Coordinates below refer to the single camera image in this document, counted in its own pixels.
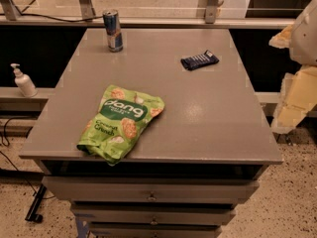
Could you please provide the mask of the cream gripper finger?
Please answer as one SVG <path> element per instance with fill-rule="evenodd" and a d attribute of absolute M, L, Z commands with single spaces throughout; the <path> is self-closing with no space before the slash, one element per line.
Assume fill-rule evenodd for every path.
<path fill-rule="evenodd" d="M 291 39 L 292 25 L 285 27 L 281 32 L 273 36 L 268 44 L 278 49 L 288 49 Z"/>
<path fill-rule="evenodd" d="M 317 67 L 303 65 L 296 74 L 287 73 L 273 112 L 273 133 L 288 134 L 317 105 Z"/>

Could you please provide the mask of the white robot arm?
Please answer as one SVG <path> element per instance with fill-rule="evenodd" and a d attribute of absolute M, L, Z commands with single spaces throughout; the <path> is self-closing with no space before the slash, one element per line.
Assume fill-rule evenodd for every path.
<path fill-rule="evenodd" d="M 273 133 L 288 134 L 317 105 L 317 0 L 268 44 L 289 49 L 290 58 L 301 65 L 295 74 L 284 76 L 270 125 Z"/>

